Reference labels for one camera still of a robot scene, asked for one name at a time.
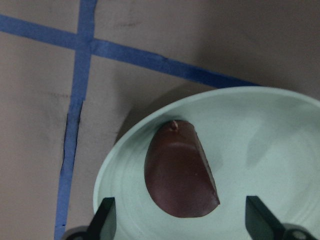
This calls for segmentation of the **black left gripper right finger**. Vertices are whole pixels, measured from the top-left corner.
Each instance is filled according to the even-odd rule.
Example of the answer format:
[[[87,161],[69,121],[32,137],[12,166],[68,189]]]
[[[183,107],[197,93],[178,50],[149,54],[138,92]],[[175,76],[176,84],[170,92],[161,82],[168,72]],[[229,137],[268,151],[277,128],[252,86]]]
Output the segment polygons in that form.
[[[246,197],[245,228],[253,240],[295,239],[258,196]]]

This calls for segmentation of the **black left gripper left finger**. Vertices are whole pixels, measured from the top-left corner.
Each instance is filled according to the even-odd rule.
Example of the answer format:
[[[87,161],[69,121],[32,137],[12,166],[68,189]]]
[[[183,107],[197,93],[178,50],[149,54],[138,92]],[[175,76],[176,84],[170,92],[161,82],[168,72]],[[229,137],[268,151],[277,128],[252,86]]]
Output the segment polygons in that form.
[[[87,240],[113,240],[117,229],[116,200],[105,197],[87,228]]]

